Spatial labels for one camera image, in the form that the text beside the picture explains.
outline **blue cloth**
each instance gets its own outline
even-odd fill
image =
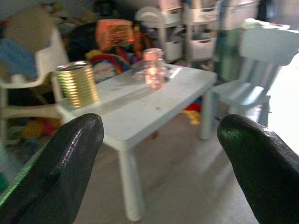
[[[37,77],[34,55],[10,39],[0,40],[0,61],[8,66],[12,74]]]

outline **table leg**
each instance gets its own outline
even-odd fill
[[[213,93],[209,90],[203,98],[201,111],[201,125],[199,126],[199,138],[207,140],[210,138],[213,121]]]
[[[129,220],[140,220],[145,212],[134,149],[119,151],[121,180],[126,214]]]

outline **gold tin can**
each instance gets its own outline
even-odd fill
[[[89,62],[78,61],[58,66],[56,75],[72,106],[86,106],[99,99]]]

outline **small glass jar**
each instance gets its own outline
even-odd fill
[[[153,90],[164,84],[165,65],[163,51],[158,48],[146,49],[143,52],[145,82]]]

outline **white table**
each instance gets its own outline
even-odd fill
[[[159,90],[151,90],[144,81],[136,81],[131,76],[132,72],[128,71],[97,84],[99,102],[76,109],[64,99],[57,108],[64,122],[85,113],[101,116],[105,131],[103,142],[119,153],[127,217],[137,221],[145,209],[133,147],[205,93],[199,137],[207,139],[211,121],[206,114],[212,109],[208,105],[211,102],[209,89],[216,81],[216,74],[182,67]]]

